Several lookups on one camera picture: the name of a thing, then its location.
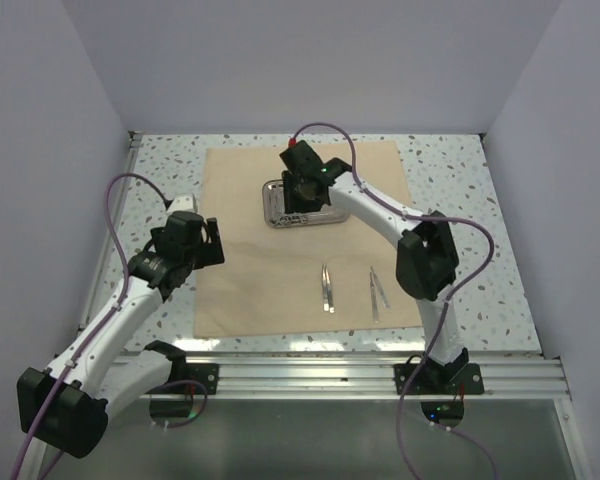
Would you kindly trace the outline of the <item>steel scalpel handle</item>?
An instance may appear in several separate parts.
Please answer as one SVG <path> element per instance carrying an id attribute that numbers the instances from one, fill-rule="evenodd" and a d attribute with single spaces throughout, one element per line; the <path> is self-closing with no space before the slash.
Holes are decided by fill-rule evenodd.
<path id="1" fill-rule="evenodd" d="M 372 280 L 374 282 L 374 285 L 375 285 L 375 287 L 377 289 L 377 293 L 380 295 L 380 298 L 381 298 L 381 301 L 383 303 L 384 308 L 385 309 L 391 308 L 390 302 L 388 300 L 388 297 L 387 297 L 387 295 L 385 293 L 385 290 L 384 290 L 384 288 L 383 288 L 383 286 L 381 284 L 381 281 L 380 281 L 380 279 L 379 279 L 379 277 L 378 277 L 375 269 L 373 268 L 373 266 L 370 266 L 370 273 L 371 273 L 371 277 L 372 277 Z"/>
<path id="2" fill-rule="evenodd" d="M 370 297 L 371 297 L 371 309 L 372 309 L 372 318 L 375 324 L 379 323 L 379 309 L 377 303 L 377 293 L 376 293 L 376 285 L 374 281 L 374 276 L 372 272 L 369 272 L 369 283 L 370 283 Z"/>

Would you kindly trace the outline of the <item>steel tweezers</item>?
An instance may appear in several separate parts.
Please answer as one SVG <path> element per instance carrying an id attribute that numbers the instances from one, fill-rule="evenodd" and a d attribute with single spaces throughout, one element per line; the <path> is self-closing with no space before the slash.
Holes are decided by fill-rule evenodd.
<path id="1" fill-rule="evenodd" d="M 329 270 L 326 264 L 322 265 L 322 297 L 323 297 L 323 310 L 329 314 L 335 313 L 335 306 L 333 300 L 333 292 L 331 286 L 331 279 Z"/>

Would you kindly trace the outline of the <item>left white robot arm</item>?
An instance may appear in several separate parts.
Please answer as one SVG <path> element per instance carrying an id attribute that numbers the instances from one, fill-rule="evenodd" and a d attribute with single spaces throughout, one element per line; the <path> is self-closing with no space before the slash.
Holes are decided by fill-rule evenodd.
<path id="1" fill-rule="evenodd" d="M 136 330 L 191 273 L 224 262 L 218 222 L 191 211 L 171 213 L 151 231 L 127 274 L 84 332 L 43 370 L 17 381 L 22 430 L 75 458 L 89 455 L 114 416 L 145 393 L 207 396 L 206 374 L 193 373 L 185 352 L 153 340 L 122 370 L 111 367 Z"/>

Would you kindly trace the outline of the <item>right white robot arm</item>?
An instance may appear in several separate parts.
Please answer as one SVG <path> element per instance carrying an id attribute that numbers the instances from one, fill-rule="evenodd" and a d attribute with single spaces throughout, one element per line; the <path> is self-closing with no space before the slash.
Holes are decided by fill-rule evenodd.
<path id="1" fill-rule="evenodd" d="M 448 298 L 459 258 L 444 215 L 435 211 L 426 216 L 394 200 L 361 179 L 345 161 L 323 161 L 305 141 L 291 140 L 280 158 L 287 212 L 333 206 L 364 222 L 395 248 L 397 283 L 416 300 L 425 333 L 425 354 L 415 381 L 437 392 L 450 391 L 460 382 L 469 355 Z"/>

